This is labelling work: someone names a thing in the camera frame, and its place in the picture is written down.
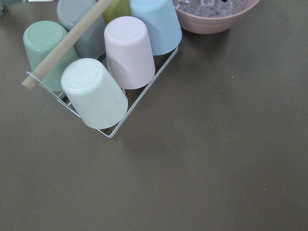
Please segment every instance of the pink bowl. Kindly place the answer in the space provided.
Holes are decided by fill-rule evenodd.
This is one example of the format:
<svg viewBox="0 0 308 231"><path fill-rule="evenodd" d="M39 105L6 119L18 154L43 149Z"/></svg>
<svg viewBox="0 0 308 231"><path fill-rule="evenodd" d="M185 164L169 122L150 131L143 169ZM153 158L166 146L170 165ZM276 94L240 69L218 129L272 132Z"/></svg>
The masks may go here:
<svg viewBox="0 0 308 231"><path fill-rule="evenodd" d="M237 14L221 18L199 17L186 13L177 7L175 7L175 9L178 15L180 26L183 29L196 34L215 34L224 30L228 30L238 24L248 15L248 13L259 1L260 0L249 0L245 10Z"/></svg>

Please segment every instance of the cup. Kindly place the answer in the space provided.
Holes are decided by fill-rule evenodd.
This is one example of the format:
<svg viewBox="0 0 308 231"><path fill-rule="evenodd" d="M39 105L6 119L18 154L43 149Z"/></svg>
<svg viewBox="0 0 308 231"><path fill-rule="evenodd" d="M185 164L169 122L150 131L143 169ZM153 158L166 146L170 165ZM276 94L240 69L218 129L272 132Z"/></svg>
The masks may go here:
<svg viewBox="0 0 308 231"><path fill-rule="evenodd" d="M36 22L25 30L24 45L32 70L40 64L66 34L67 31L63 26L52 21ZM77 59L76 51L72 47L43 78L42 82L52 91L63 91L61 87L62 73L68 65Z"/></svg>
<svg viewBox="0 0 308 231"><path fill-rule="evenodd" d="M138 89L148 84L155 65L146 25L138 18L123 16L105 29L108 70L124 89Z"/></svg>
<svg viewBox="0 0 308 231"><path fill-rule="evenodd" d="M182 31L172 0L130 0L131 15L141 19L148 28L153 55L175 49Z"/></svg>
<svg viewBox="0 0 308 231"><path fill-rule="evenodd" d="M103 13L106 23L121 16L131 16L129 0L114 0Z"/></svg>
<svg viewBox="0 0 308 231"><path fill-rule="evenodd" d="M82 121L90 128L104 129L125 115L128 100L103 64L84 58L70 64L61 84Z"/></svg>
<svg viewBox="0 0 308 231"><path fill-rule="evenodd" d="M57 16L60 24L71 30L94 6L95 0L59 0ZM99 17L95 23L75 43L80 58L97 59L105 53L104 30L106 23Z"/></svg>

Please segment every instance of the dark brown surface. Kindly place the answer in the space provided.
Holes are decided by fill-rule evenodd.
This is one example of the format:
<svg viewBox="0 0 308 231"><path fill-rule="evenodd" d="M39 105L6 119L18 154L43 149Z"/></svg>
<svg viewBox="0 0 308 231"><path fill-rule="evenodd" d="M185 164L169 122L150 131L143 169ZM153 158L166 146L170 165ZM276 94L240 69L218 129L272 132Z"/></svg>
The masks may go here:
<svg viewBox="0 0 308 231"><path fill-rule="evenodd" d="M0 21L0 230L307 230L306 0L184 31L113 139L21 85L23 31L55 6L16 4Z"/></svg>

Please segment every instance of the wooden stick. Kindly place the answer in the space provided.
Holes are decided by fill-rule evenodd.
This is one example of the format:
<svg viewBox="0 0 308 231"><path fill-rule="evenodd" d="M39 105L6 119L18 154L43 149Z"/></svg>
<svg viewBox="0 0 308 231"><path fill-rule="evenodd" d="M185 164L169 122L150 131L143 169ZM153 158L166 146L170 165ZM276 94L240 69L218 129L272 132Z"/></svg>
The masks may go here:
<svg viewBox="0 0 308 231"><path fill-rule="evenodd" d="M47 73L60 61L68 50L80 39L80 37L90 28L90 26L108 8L113 0L99 0L92 9L68 32L59 44L46 56L46 58L32 72L39 79L43 79ZM28 76L22 84L32 90L37 81Z"/></svg>

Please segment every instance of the mint green cup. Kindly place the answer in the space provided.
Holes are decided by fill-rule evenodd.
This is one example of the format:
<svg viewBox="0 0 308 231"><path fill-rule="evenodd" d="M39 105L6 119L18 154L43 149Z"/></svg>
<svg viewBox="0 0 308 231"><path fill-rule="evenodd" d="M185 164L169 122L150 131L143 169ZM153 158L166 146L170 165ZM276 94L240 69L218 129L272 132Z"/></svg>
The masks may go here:
<svg viewBox="0 0 308 231"><path fill-rule="evenodd" d="M67 35L66 29L52 21L40 21L29 26L24 32L24 45L31 69L34 70L40 62ZM64 57L43 78L42 82L52 91L63 91L61 76L63 71L78 56L72 47Z"/></svg>

